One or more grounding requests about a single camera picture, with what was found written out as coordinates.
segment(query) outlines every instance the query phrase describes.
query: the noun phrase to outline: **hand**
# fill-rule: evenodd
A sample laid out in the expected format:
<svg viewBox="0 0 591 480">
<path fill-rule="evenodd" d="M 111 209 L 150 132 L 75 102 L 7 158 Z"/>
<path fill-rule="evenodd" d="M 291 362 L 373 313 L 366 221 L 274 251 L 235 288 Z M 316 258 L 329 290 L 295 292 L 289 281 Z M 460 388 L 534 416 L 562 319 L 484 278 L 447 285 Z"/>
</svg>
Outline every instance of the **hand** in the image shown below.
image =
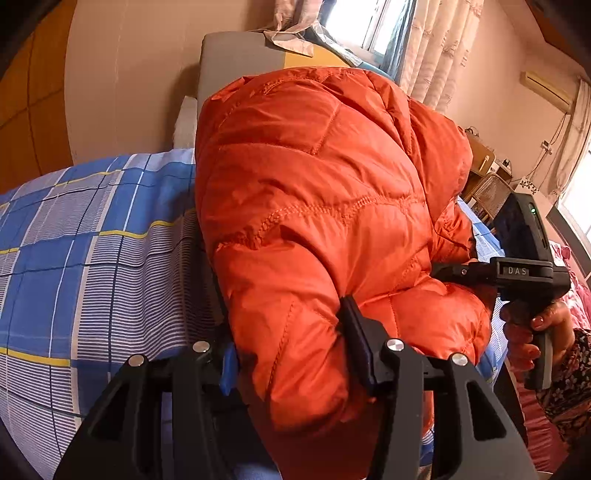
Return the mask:
<svg viewBox="0 0 591 480">
<path fill-rule="evenodd" d="M 512 301 L 501 309 L 501 319 L 506 321 L 503 331 L 509 340 L 507 357 L 515 372 L 525 372 L 534 367 L 533 360 L 540 356 L 540 350 L 530 344 L 533 340 L 532 330 L 543 332 L 551 328 L 553 357 L 552 366 L 562 364 L 564 357 L 574 345 L 573 322 L 570 310 L 563 301 L 550 304 L 533 320 L 527 318 L 527 306 L 519 300 Z"/>
</svg>

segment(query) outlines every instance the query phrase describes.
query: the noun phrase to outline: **pink blanket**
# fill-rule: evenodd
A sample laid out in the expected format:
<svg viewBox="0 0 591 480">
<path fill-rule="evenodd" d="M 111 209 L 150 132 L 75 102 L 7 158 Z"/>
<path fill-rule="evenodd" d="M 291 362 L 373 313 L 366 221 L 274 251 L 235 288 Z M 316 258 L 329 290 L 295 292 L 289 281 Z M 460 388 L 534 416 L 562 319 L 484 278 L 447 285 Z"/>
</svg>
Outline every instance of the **pink blanket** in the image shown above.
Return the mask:
<svg viewBox="0 0 591 480">
<path fill-rule="evenodd" d="M 575 328 L 591 329 L 591 294 L 581 284 L 570 268 L 570 248 L 550 241 L 554 262 L 569 268 L 571 289 L 562 297 L 573 316 Z M 561 441 L 558 430 L 546 418 L 536 400 L 535 393 L 518 385 L 519 401 L 525 416 L 525 428 L 529 440 L 528 450 L 538 470 L 554 472 L 566 457 L 566 445 Z"/>
</svg>

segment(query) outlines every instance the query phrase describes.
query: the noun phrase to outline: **curtain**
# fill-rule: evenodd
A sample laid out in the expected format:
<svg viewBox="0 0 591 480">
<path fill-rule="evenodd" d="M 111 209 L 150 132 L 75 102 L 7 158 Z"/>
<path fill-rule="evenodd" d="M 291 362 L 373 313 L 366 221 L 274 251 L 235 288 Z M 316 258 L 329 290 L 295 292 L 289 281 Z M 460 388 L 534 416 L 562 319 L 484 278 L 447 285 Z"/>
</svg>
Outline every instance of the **curtain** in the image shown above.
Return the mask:
<svg viewBox="0 0 591 480">
<path fill-rule="evenodd" d="M 299 34 L 318 19 L 322 0 L 275 0 L 272 30 L 264 34 L 270 42 L 285 50 L 314 56 L 312 43 Z"/>
<path fill-rule="evenodd" d="M 406 94 L 445 113 L 466 66 L 484 0 L 416 0 L 400 74 Z"/>
<path fill-rule="evenodd" d="M 573 172 L 587 151 L 590 128 L 591 86 L 581 80 L 574 111 L 556 152 L 556 159 L 548 168 L 545 168 L 544 163 L 540 163 L 540 167 L 536 168 L 531 178 L 550 200 L 556 200 L 569 184 Z"/>
<path fill-rule="evenodd" d="M 410 37 L 411 23 L 414 17 L 417 0 L 406 0 L 396 21 L 384 59 L 380 69 L 390 75 L 394 82 L 400 84 L 404 53 L 406 52 L 408 39 Z"/>
</svg>

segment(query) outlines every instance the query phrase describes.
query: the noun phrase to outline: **bed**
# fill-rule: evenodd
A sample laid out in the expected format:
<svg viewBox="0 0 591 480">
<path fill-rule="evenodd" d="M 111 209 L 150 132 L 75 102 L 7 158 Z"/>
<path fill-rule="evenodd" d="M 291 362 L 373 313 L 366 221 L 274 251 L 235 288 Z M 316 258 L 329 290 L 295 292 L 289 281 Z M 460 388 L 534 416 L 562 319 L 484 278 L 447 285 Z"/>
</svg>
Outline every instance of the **bed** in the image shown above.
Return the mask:
<svg viewBox="0 0 591 480">
<path fill-rule="evenodd" d="M 222 321 L 194 173 L 192 149 L 122 155 L 0 195 L 0 417 L 44 479 L 130 355 L 174 355 Z M 502 255 L 459 202 L 480 260 Z M 500 306 L 478 365 L 491 383 L 506 354 Z M 432 433 L 423 443 L 429 463 Z"/>
</svg>

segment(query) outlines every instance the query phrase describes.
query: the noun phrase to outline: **sheer curtain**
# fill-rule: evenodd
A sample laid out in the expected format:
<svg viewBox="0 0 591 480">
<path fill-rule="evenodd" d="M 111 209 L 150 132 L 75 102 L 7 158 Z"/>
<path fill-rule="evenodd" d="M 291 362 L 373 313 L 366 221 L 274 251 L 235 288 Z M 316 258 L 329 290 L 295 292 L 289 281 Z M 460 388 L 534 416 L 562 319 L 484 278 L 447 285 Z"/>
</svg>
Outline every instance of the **sheer curtain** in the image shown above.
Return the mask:
<svg viewBox="0 0 591 480">
<path fill-rule="evenodd" d="M 273 27 L 264 31 L 266 38 L 285 50 L 313 57 L 314 47 L 301 33 L 317 21 L 321 6 L 322 0 L 275 0 Z"/>
<path fill-rule="evenodd" d="M 445 113 L 474 43 L 484 0 L 416 0 L 399 85 Z"/>
<path fill-rule="evenodd" d="M 573 172 L 587 155 L 590 129 L 591 86 L 581 80 L 574 111 L 556 159 L 548 168 L 537 168 L 531 178 L 550 200 L 556 200 L 565 191 Z"/>
</svg>

